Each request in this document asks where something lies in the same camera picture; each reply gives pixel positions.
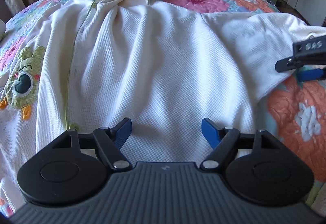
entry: metal screw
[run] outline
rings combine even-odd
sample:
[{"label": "metal screw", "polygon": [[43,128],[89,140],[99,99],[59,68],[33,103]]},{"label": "metal screw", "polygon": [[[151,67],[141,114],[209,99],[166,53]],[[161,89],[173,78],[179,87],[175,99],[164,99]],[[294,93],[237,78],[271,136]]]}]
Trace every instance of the metal screw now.
[{"label": "metal screw", "polygon": [[203,162],[203,167],[205,169],[215,169],[219,166],[218,162],[215,160],[205,160]]},{"label": "metal screw", "polygon": [[116,169],[125,169],[127,167],[129,167],[129,162],[125,161],[125,160],[118,160],[115,163],[113,163],[113,167],[115,167]]}]

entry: green ear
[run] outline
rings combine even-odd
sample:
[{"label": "green ear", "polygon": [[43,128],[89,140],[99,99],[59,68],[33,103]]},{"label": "green ear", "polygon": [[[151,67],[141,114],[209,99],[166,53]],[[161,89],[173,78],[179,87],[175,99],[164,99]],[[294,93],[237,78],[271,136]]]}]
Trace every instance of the green ear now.
[{"label": "green ear", "polygon": [[22,60],[25,60],[26,58],[29,58],[31,57],[31,49],[27,46],[27,47],[24,47],[20,54],[19,54],[19,57],[22,59]]},{"label": "green ear", "polygon": [[35,51],[33,52],[33,57],[36,57],[38,59],[43,59],[45,54],[45,47],[44,46],[38,46]]}]

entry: green bear applique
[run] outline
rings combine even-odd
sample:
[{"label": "green bear applique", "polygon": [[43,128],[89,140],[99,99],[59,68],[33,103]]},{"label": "green bear applique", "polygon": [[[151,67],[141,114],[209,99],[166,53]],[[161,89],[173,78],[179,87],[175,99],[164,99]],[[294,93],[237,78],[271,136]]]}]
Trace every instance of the green bear applique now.
[{"label": "green bear applique", "polygon": [[31,103],[37,98],[41,77],[42,62],[45,47],[39,46],[31,55],[31,49],[24,47],[19,57],[21,62],[12,72],[6,87],[6,96],[0,102],[3,110],[9,104],[14,108],[22,109],[22,118],[29,119]]}]

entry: bed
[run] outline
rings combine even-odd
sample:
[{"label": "bed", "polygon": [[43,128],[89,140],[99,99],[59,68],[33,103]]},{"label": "bed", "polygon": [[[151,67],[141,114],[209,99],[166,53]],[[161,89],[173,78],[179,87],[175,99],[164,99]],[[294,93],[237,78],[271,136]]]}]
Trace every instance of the bed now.
[{"label": "bed", "polygon": [[[10,67],[20,44],[35,22],[53,2],[68,0],[39,0],[15,15],[7,23],[7,32],[0,43],[0,76]],[[278,12],[265,0],[162,0],[200,13],[212,12]],[[259,103],[257,129],[267,129],[310,166],[315,184],[307,200],[312,204],[326,181],[326,85],[322,81],[299,83],[296,73],[279,85]],[[13,212],[0,201],[1,212]]]}]

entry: heart-shaped nose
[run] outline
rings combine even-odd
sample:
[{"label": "heart-shaped nose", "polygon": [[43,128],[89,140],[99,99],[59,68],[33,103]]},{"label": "heart-shaped nose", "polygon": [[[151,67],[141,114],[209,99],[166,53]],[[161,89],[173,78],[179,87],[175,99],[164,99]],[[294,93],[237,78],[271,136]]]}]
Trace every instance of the heart-shaped nose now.
[{"label": "heart-shaped nose", "polygon": [[24,97],[30,93],[33,88],[33,79],[28,72],[19,74],[18,79],[12,86],[12,92],[17,97]]},{"label": "heart-shaped nose", "polygon": [[19,94],[24,94],[32,86],[31,79],[27,74],[21,74],[18,78],[18,84],[15,85],[15,90]]}]

